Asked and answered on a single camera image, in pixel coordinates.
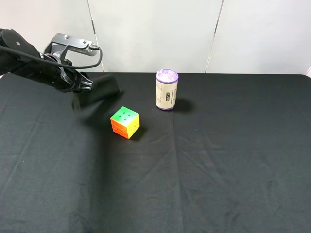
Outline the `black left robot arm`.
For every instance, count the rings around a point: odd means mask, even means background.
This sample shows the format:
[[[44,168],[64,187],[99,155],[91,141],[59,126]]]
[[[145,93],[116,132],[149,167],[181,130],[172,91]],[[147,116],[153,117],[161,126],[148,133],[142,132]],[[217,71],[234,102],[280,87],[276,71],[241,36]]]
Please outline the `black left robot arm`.
[[[66,59],[68,51],[95,56],[97,46],[84,39],[57,33],[43,52],[39,52],[13,29],[0,31],[0,73],[51,86],[61,92],[89,92],[93,81]]]

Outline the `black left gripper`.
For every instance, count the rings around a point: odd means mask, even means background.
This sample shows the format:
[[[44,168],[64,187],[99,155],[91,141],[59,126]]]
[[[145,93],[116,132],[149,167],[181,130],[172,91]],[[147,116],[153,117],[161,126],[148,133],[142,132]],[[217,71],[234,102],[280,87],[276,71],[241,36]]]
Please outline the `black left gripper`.
[[[53,66],[55,75],[52,86],[61,92],[84,93],[92,90],[93,81],[75,69]]]

